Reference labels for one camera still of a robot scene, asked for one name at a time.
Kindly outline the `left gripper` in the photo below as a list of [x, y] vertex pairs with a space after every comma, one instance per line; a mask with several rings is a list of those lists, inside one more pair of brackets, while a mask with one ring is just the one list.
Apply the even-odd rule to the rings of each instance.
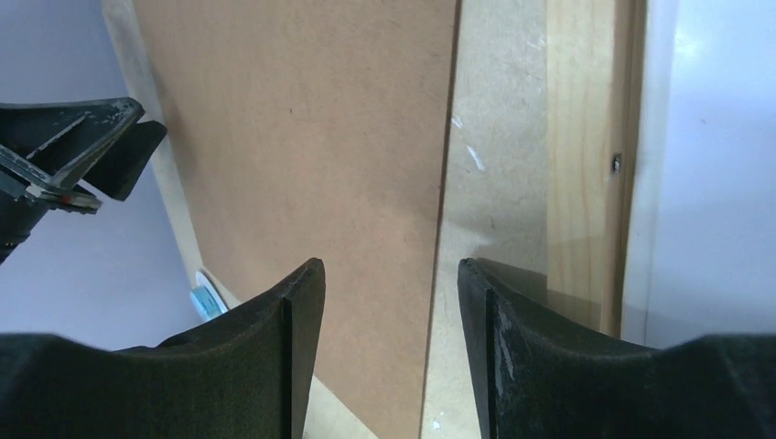
[[84, 180], [126, 201], [167, 136], [133, 98], [1, 105], [1, 260], [51, 210], [94, 214], [102, 202]]

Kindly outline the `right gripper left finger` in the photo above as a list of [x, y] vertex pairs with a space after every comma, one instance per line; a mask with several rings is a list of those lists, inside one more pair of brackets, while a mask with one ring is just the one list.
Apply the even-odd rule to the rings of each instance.
[[116, 351], [1, 337], [4, 438], [299, 438], [324, 310], [324, 264], [160, 345]]

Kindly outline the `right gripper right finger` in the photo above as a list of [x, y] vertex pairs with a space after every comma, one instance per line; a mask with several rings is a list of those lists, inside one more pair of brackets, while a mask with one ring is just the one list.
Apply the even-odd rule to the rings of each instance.
[[544, 304], [544, 277], [458, 265], [458, 298], [484, 438], [772, 438], [775, 337], [715, 334], [655, 349]]

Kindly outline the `brown backing board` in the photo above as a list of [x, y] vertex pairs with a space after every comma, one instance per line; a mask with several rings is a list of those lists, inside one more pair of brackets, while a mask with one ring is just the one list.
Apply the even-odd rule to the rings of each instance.
[[453, 1], [137, 1], [205, 266], [248, 299], [326, 270], [316, 373], [420, 433]]

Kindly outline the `wooden picture frame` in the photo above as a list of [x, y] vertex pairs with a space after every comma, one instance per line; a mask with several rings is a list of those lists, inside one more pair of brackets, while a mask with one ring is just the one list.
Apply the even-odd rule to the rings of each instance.
[[644, 1], [546, 5], [550, 304], [613, 337], [621, 329], [647, 9]]

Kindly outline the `blue white tape dispenser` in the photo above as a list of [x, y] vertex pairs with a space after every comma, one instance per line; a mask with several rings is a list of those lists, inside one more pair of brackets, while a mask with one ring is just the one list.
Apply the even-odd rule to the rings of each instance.
[[189, 299], [203, 322], [209, 322], [229, 311], [212, 280], [202, 270], [195, 272], [195, 285]]

